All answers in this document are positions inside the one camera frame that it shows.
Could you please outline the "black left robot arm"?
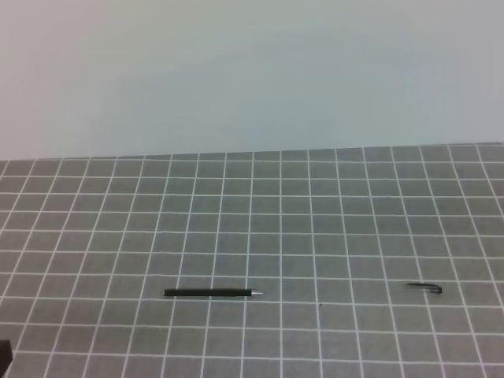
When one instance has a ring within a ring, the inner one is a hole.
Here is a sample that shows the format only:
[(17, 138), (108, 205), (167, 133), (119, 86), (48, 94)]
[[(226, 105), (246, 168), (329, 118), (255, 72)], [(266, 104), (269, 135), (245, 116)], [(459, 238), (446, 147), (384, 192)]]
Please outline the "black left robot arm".
[(0, 366), (2, 374), (9, 368), (13, 360), (11, 342), (8, 339), (0, 341)]

